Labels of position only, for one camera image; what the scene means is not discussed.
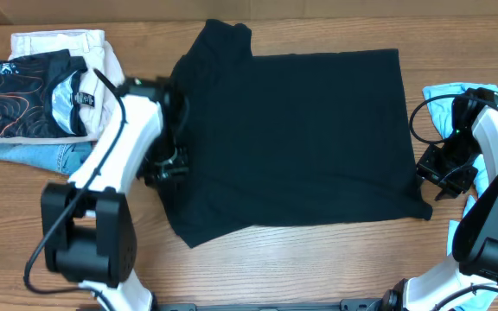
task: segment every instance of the black t-shirt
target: black t-shirt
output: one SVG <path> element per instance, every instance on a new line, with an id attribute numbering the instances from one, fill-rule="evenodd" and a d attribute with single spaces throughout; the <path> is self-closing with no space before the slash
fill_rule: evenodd
<path id="1" fill-rule="evenodd" d="M 253 57 L 208 21 L 172 79 L 190 101 L 190 174 L 160 194 L 191 247 L 249 225 L 429 219 L 396 49 Z"/>
<path id="2" fill-rule="evenodd" d="M 77 92 L 80 75 L 86 70 L 84 58 L 71 57 L 68 50 L 0 60 L 0 138 L 85 136 L 80 107 L 72 109 L 72 133 L 67 133 L 52 116 L 52 96 L 55 87 L 69 77 L 72 92 Z"/>

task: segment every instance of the wood grain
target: wood grain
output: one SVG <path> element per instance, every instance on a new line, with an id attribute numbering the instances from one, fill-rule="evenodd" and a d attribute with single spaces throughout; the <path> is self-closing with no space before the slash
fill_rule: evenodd
<path id="1" fill-rule="evenodd" d="M 13 32 L 43 29 L 104 29 L 128 75 L 168 75 L 188 51 L 203 22 L 140 22 L 93 25 L 2 26 L 0 59 L 10 53 Z M 398 48 L 408 110 L 424 86 L 472 81 L 498 85 L 498 16 L 350 18 L 249 22 L 255 55 Z M 426 111 L 416 129 L 438 137 Z M 425 145 L 413 140 L 415 156 Z M 0 162 L 0 310 L 73 310 L 89 304 L 84 294 L 31 295 L 23 266 L 42 237 L 39 199 L 54 173 Z M 465 196 L 433 202 L 437 189 L 423 186 L 434 206 L 431 221 L 298 228 L 252 227 L 190 250 L 172 232 L 157 194 L 136 182 L 129 205 L 138 239 L 136 270 L 160 302 L 201 305 L 339 301 L 377 297 L 401 278 L 418 276 L 445 256 L 450 219 L 460 219 Z M 33 281 L 64 285 L 40 260 Z M 498 299 L 492 307 L 498 310 Z"/>

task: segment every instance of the black cable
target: black cable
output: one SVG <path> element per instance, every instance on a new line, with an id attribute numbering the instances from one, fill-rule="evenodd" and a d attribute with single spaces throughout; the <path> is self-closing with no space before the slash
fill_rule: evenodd
<path id="1" fill-rule="evenodd" d="M 109 300 L 97 289 L 89 288 L 89 287 L 71 287 L 71 288 L 64 288 L 64 289 L 38 289 L 34 285 L 30 283 L 30 271 L 32 270 L 32 267 L 34 266 L 35 260 L 38 258 L 40 253 L 42 252 L 43 248 L 45 247 L 46 243 L 48 240 L 53 237 L 55 232 L 57 231 L 57 228 L 63 225 L 63 223 L 69 219 L 73 213 L 74 208 L 76 207 L 76 204 L 80 200 L 83 194 L 87 192 L 87 189 L 89 186 L 92 184 L 93 180 L 95 180 L 95 177 L 100 175 L 100 171 L 103 168 L 103 165 L 105 164 L 107 158 L 111 154 L 112 150 L 116 146 L 118 139 L 120 138 L 120 135 L 122 134 L 122 131 L 125 127 L 126 122 L 126 109 L 125 109 L 125 104 L 122 102 L 120 97 L 115 93 L 116 87 L 107 79 L 103 73 L 101 73 L 97 69 L 93 69 L 97 77 L 103 82 L 103 84 L 109 88 L 109 90 L 114 94 L 115 98 L 118 101 L 118 104 L 120 106 L 120 110 L 122 112 L 122 121 L 120 123 L 120 126 L 118 127 L 118 132 L 117 135 L 114 137 L 111 146 L 109 149 L 105 152 L 103 157 L 101 158 L 101 162 L 99 165 L 93 170 L 92 175 L 90 178 L 87 180 L 86 184 L 82 189 L 74 196 L 74 198 L 68 203 L 67 207 L 63 210 L 61 215 L 59 215 L 59 218 L 53 223 L 51 228 L 47 231 L 43 239 L 40 241 L 38 246 L 35 248 L 34 252 L 30 256 L 30 259 L 28 262 L 26 262 L 26 265 L 24 266 L 24 286 L 31 292 L 40 294 L 40 295 L 52 295 L 52 294 L 62 294 L 62 293 L 71 293 L 71 292 L 76 292 L 76 291 L 89 291 L 92 292 L 95 298 L 100 298 L 101 301 L 105 304 L 106 308 L 109 311 L 114 311 L 114 308 L 112 307 L 111 303 Z"/>
<path id="2" fill-rule="evenodd" d="M 453 168 L 449 173 L 445 174 L 445 176 L 443 176 L 443 178 L 439 181 L 438 184 L 441 184 L 442 182 L 444 182 L 449 176 L 451 176 L 453 173 L 463 169 L 463 168 L 469 168 L 470 166 L 472 166 L 471 164 L 468 164 L 467 162 L 464 163 L 463 165 L 459 166 L 459 167 L 456 167 L 456 168 Z"/>
<path id="3" fill-rule="evenodd" d="M 422 102 L 420 105 L 418 105 L 418 107 L 416 107 L 416 109 L 414 109 L 414 111 L 411 114 L 411 118 L 409 120 L 409 128 L 411 130 L 412 135 L 414 137 L 416 137 L 416 139 L 418 139 L 422 143 L 438 144 L 438 143 L 445 143 L 445 142 L 447 142 L 449 140 L 448 137 L 445 138 L 445 139 L 438 140 L 438 141 L 428 141 L 428 140 L 425 140 L 424 138 L 420 137 L 416 133 L 416 131 L 414 130 L 414 127 L 412 125 L 412 123 L 414 121 L 414 117 L 416 117 L 416 114 L 418 113 L 418 111 L 422 107 L 424 107 L 425 105 L 428 105 L 432 101 L 436 101 L 436 100 L 443 99 L 443 98 L 462 98 L 462 99 L 467 99 L 467 100 L 475 100 L 476 102 L 485 104 L 489 108 L 492 108 L 492 109 L 494 109 L 494 110 L 496 110 L 498 112 L 498 105 L 496 103 L 488 101 L 488 100 L 485 100 L 485 99 L 473 98 L 473 97 L 470 97 L 470 96 L 467 96 L 467 95 L 462 95 L 462 94 L 446 94 L 446 95 L 439 95 L 439 96 L 436 96 L 436 97 L 428 98 L 427 100 L 425 100 L 424 102 Z"/>
<path id="4" fill-rule="evenodd" d="M 441 302 L 439 302 L 432 311 L 439 311 L 441 308 L 443 308 L 447 303 L 454 301 L 456 298 L 466 295 L 469 292 L 476 292 L 478 289 L 481 290 L 489 290 L 489 291 L 494 291 L 495 293 L 498 293 L 498 288 L 492 287 L 492 286 L 487 286 L 487 285 L 471 285 L 470 287 L 467 287 L 466 289 L 461 289 L 457 291 L 456 293 L 447 296 L 447 298 L 443 299 Z"/>

